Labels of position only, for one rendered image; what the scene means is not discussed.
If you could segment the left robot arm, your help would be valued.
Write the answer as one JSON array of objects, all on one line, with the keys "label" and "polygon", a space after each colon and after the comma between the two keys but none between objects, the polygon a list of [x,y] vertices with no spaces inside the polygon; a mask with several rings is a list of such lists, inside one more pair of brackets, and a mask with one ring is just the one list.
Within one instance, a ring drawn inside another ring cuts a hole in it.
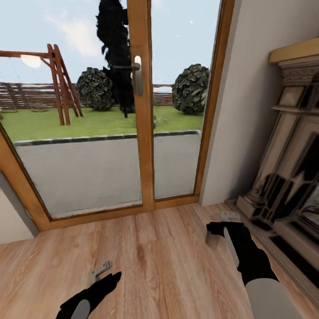
[{"label": "left robot arm", "polygon": [[113,262],[108,260],[90,270],[88,272],[89,289],[85,288],[62,303],[56,319],[88,319],[93,309],[116,288],[121,278],[121,272],[109,274],[103,279],[99,277],[112,266]]}]

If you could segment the pillar candle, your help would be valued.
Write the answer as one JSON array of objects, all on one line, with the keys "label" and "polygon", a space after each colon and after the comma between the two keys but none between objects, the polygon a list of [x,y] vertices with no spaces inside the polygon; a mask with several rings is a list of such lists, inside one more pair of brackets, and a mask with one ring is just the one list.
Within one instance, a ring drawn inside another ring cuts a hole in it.
[{"label": "pillar candle", "polygon": [[220,240],[220,235],[214,235],[211,233],[211,231],[209,230],[207,231],[205,242],[210,248],[212,249],[216,248],[219,243],[219,240]]}]

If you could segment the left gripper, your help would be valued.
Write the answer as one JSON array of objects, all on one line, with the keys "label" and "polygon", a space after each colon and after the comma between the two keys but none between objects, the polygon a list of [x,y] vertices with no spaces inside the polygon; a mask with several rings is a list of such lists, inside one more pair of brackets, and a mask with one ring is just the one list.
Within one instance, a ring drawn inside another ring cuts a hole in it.
[{"label": "left gripper", "polygon": [[106,295],[112,292],[116,288],[117,282],[120,280],[122,273],[118,272],[114,275],[109,274],[104,277],[100,281],[96,281],[89,288],[94,288],[98,292],[98,303],[97,305],[104,299]]}]

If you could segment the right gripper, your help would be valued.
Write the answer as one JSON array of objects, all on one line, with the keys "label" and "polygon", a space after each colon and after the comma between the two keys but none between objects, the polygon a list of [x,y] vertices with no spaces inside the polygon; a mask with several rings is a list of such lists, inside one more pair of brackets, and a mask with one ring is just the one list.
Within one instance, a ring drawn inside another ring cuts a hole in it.
[{"label": "right gripper", "polygon": [[212,234],[214,235],[221,235],[223,236],[222,233],[222,226],[225,224],[226,222],[210,222],[209,224],[207,224],[207,230],[211,231]]}]

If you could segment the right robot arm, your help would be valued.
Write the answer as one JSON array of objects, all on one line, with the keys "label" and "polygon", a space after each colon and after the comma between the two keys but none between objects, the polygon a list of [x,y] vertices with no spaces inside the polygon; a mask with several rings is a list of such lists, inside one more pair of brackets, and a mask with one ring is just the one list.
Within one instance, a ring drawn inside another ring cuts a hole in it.
[{"label": "right robot arm", "polygon": [[271,270],[267,254],[251,239],[249,229],[237,212],[220,211],[220,222],[210,222],[207,230],[225,238],[251,304],[254,319],[303,319]]}]

